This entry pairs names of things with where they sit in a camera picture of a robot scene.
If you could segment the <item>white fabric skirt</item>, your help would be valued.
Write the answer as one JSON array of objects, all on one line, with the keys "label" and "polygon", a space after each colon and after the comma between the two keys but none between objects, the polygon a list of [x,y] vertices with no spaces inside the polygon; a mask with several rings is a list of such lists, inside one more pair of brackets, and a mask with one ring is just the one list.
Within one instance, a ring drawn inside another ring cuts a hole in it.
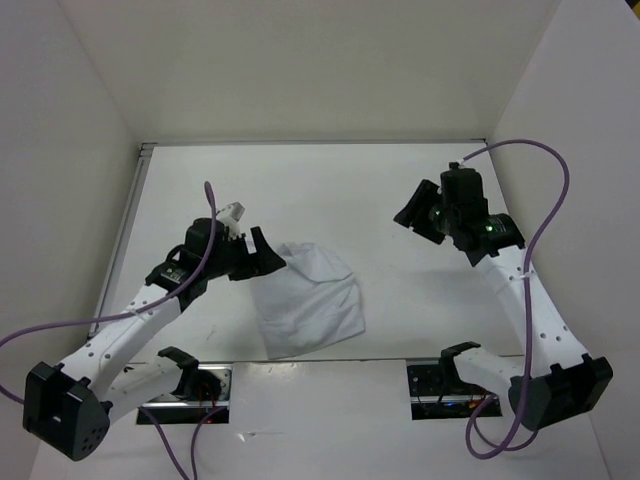
[{"label": "white fabric skirt", "polygon": [[316,243],[282,243],[285,266],[250,281],[256,323],[270,360],[293,358],[366,331],[362,293],[352,269]]}]

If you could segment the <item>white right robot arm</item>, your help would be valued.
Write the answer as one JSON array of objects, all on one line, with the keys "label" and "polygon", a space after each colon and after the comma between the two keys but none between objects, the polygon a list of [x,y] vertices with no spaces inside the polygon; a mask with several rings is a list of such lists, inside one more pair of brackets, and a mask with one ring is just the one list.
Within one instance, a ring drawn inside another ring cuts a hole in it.
[{"label": "white right robot arm", "polygon": [[443,389],[480,386],[507,400],[531,432],[593,409],[613,369],[606,358],[592,357],[562,319],[514,220],[490,213],[479,172],[453,163],[438,183],[422,180],[394,220],[435,244],[452,240],[495,293],[525,353],[518,366],[476,342],[445,348],[438,369]]}]

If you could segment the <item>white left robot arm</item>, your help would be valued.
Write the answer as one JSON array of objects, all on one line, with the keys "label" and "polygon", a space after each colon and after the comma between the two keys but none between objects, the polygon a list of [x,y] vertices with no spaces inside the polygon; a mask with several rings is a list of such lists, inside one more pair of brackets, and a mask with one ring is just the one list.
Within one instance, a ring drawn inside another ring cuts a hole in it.
[{"label": "white left robot arm", "polygon": [[209,281],[243,281],[274,273],[285,261],[258,227],[247,240],[232,219],[195,220],[185,240],[145,279],[121,319],[55,365],[28,373],[23,428],[73,461],[93,453],[117,420],[163,395],[192,397],[200,387],[220,391],[213,375],[183,350],[167,346],[140,367],[131,360],[202,296]]}]

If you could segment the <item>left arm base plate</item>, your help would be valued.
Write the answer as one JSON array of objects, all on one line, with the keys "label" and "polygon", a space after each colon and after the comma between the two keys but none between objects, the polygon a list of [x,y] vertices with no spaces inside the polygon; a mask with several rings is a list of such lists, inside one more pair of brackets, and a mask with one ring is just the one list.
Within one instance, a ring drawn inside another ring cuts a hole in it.
[{"label": "left arm base plate", "polygon": [[196,426],[206,418],[206,424],[228,424],[233,366],[204,363],[200,365],[200,383],[186,397],[162,394],[142,406],[160,425]]}]

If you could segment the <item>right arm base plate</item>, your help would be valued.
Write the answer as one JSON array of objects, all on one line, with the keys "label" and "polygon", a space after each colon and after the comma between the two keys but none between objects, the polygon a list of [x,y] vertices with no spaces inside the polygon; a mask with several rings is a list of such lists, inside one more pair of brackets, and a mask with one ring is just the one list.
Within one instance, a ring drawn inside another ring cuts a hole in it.
[{"label": "right arm base plate", "polygon": [[466,419],[491,396],[477,385],[449,385],[437,363],[408,363],[406,373],[414,421]]}]

